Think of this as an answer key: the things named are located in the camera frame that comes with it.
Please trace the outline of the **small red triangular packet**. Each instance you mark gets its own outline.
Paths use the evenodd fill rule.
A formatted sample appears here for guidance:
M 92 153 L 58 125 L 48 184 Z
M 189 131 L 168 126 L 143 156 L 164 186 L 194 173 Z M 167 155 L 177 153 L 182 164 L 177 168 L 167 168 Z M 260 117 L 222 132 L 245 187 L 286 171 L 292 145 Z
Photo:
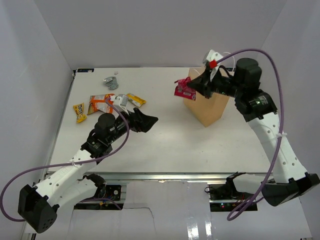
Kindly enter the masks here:
M 174 95 L 182 97 L 188 100 L 196 100 L 196 91 L 193 88 L 188 87 L 188 83 L 191 82 L 191 78 L 188 76 L 183 79 L 176 80 L 174 83 L 175 86 Z

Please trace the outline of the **yellow snack bar wrapper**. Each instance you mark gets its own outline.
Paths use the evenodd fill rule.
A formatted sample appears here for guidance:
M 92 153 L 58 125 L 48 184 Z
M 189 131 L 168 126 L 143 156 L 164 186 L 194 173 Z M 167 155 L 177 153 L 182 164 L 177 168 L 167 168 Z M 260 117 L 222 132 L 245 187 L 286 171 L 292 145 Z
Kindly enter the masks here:
M 140 108 L 142 105 L 144 105 L 147 101 L 132 94 L 127 93 L 126 96 L 128 97 L 128 101 L 133 104 L 135 107 Z

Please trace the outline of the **orange white snack bag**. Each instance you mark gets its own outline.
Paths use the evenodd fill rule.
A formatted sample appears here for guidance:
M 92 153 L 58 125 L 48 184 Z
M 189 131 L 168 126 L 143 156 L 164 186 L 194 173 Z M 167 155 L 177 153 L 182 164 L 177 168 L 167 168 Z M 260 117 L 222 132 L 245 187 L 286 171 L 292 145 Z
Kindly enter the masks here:
M 115 95 L 114 93 L 91 95 L 89 98 L 87 114 L 91 115 L 98 111 L 101 111 L 107 114 L 112 114 L 113 109 L 107 104 L 106 100 L 108 100 L 108 103 L 112 105 L 113 104 L 112 96 L 114 95 Z

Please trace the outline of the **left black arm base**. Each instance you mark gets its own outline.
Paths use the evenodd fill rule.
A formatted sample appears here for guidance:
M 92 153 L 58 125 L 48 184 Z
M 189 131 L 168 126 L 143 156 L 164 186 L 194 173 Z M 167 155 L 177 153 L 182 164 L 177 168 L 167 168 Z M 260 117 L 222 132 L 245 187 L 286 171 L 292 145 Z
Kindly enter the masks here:
M 122 186 L 106 184 L 99 193 L 99 197 L 119 201 L 121 199 Z

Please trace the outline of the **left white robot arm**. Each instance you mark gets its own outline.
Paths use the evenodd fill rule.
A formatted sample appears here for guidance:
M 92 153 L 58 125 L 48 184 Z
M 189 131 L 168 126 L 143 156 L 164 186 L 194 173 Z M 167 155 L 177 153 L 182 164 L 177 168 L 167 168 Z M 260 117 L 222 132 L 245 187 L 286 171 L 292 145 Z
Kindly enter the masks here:
M 159 119 L 143 114 L 138 108 L 99 116 L 93 130 L 70 164 L 63 166 L 34 186 L 25 185 L 19 192 L 18 213 L 38 233 L 47 231 L 56 221 L 58 210 L 66 204 L 105 196 L 104 179 L 87 172 L 112 151 L 112 143 L 128 130 L 148 132 Z

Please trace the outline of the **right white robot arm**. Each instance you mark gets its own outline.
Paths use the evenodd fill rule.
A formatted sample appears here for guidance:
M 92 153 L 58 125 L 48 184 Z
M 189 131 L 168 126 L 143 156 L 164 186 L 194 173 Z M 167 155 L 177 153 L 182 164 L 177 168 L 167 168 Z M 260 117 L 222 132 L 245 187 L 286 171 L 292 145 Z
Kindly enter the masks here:
M 205 98 L 214 93 L 233 97 L 236 109 L 256 134 L 270 163 L 272 177 L 261 189 L 261 195 L 273 207 L 297 198 L 320 183 L 315 173 L 308 173 L 294 153 L 271 96 L 260 89 L 262 69 L 256 60 L 241 58 L 233 75 L 223 76 L 216 60 L 204 60 L 201 75 L 187 85 Z

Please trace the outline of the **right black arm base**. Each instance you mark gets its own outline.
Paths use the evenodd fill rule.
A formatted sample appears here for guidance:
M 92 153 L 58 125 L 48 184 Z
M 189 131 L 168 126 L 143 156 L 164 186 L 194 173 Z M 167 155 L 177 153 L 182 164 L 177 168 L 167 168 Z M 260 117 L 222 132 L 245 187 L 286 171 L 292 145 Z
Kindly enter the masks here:
M 230 184 L 209 184 L 204 188 L 204 192 L 209 194 L 211 200 L 243 200 L 244 194 L 238 192 L 233 185 Z

